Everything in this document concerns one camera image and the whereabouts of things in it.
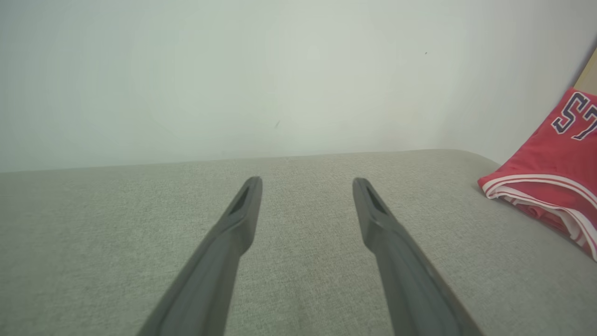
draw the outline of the white wall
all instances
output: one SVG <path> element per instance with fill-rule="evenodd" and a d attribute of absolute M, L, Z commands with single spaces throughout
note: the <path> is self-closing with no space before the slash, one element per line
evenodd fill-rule
<path fill-rule="evenodd" d="M 460 148 L 505 161 L 595 0 L 0 0 L 0 171 Z"/>

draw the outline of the folded jersey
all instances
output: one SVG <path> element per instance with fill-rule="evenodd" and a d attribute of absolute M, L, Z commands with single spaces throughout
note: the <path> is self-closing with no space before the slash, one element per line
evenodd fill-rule
<path fill-rule="evenodd" d="M 597 96 L 573 88 L 523 146 L 478 181 L 597 261 Z"/>

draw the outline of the basketball jersey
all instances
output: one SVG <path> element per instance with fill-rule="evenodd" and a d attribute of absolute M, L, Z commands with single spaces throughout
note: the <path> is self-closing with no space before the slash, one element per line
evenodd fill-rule
<path fill-rule="evenodd" d="M 597 261 L 597 96 L 569 89 L 498 170 L 478 181 L 570 236 Z"/>

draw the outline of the gray upholstery fabric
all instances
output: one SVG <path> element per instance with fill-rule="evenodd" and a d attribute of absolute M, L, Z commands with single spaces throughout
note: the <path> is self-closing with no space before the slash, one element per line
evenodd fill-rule
<path fill-rule="evenodd" d="M 390 335 L 368 178 L 487 335 L 589 335 L 597 265 L 430 150 L 0 174 L 0 334 L 133 335 L 246 178 L 264 193 L 227 335 Z"/>

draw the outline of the red jersey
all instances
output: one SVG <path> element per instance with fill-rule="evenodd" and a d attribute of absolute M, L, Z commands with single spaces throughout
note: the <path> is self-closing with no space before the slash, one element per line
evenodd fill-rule
<path fill-rule="evenodd" d="M 523 146 L 478 181 L 569 235 L 597 261 L 597 96 L 573 88 Z"/>

